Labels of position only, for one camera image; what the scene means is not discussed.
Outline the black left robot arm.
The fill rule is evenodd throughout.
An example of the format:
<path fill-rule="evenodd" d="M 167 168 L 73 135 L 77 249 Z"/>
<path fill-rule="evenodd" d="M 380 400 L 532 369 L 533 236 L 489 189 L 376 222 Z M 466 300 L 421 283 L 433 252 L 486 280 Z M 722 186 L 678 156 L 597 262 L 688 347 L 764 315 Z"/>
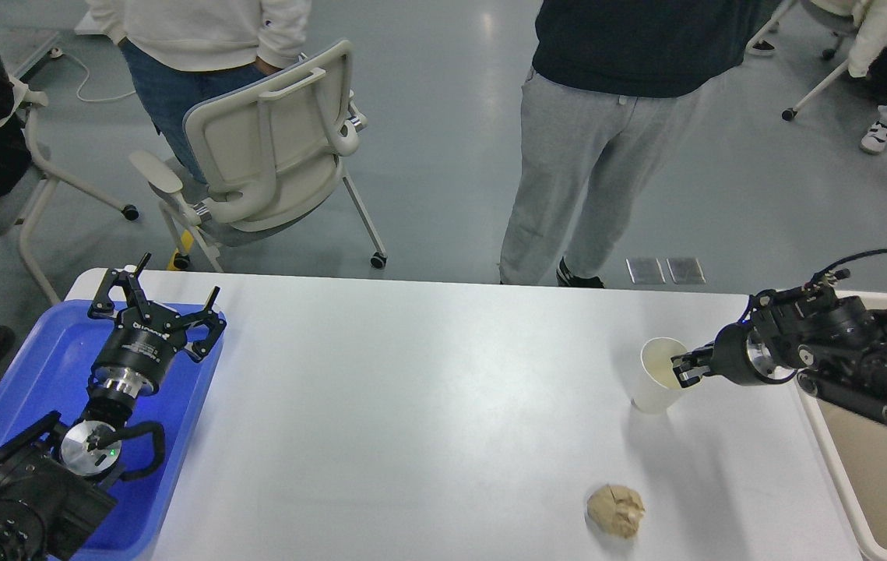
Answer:
<path fill-rule="evenodd" d="M 0 560 L 112 560 L 148 546 L 228 323 L 106 270 L 42 316 L 0 384 Z"/>

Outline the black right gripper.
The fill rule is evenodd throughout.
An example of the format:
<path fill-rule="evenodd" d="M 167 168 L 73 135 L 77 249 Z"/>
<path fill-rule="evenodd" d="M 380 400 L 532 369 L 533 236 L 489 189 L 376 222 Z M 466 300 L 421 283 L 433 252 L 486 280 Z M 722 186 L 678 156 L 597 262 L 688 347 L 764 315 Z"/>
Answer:
<path fill-rule="evenodd" d="M 722 328 L 714 344 L 671 356 L 681 388 L 706 377 L 722 376 L 738 386 L 778 386 L 795 377 L 791 367 L 779 365 L 754 328 L 732 323 Z"/>

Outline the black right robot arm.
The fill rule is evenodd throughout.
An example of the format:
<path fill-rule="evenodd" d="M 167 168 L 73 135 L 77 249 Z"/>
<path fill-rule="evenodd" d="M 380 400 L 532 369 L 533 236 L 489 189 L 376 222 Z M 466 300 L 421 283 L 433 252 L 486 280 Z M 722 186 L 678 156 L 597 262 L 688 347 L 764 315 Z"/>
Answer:
<path fill-rule="evenodd" d="M 836 260 L 798 288 L 750 295 L 713 342 L 671 356 L 679 386 L 711 376 L 738 386 L 794 380 L 810 397 L 887 427 L 887 309 L 835 291 L 850 276 L 847 263 L 873 255 L 880 249 Z"/>

